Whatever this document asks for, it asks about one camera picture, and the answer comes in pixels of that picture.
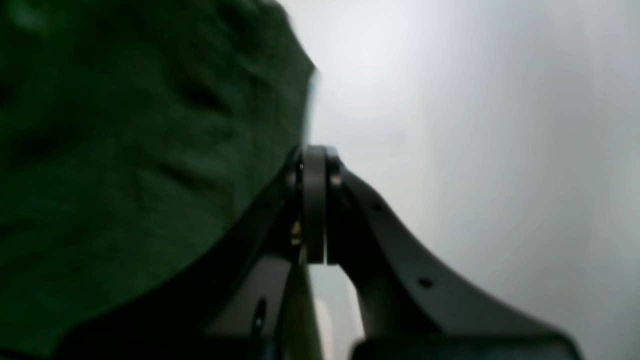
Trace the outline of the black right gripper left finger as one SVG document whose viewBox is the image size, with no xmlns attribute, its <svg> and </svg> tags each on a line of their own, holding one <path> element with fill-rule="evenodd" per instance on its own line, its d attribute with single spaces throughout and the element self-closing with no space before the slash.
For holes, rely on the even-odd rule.
<svg viewBox="0 0 640 360">
<path fill-rule="evenodd" d="M 246 212 L 167 282 L 76 326 L 57 360 L 304 360 L 316 357 L 308 289 L 293 241 L 301 212 L 295 148 Z"/>
</svg>

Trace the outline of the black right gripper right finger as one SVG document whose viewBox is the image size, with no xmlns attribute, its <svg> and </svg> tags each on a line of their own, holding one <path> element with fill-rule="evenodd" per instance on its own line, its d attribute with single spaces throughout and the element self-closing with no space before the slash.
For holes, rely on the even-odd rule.
<svg viewBox="0 0 640 360">
<path fill-rule="evenodd" d="M 338 151 L 315 147 L 315 260 L 355 287 L 353 360 L 580 360 L 574 342 L 431 253 Z"/>
</svg>

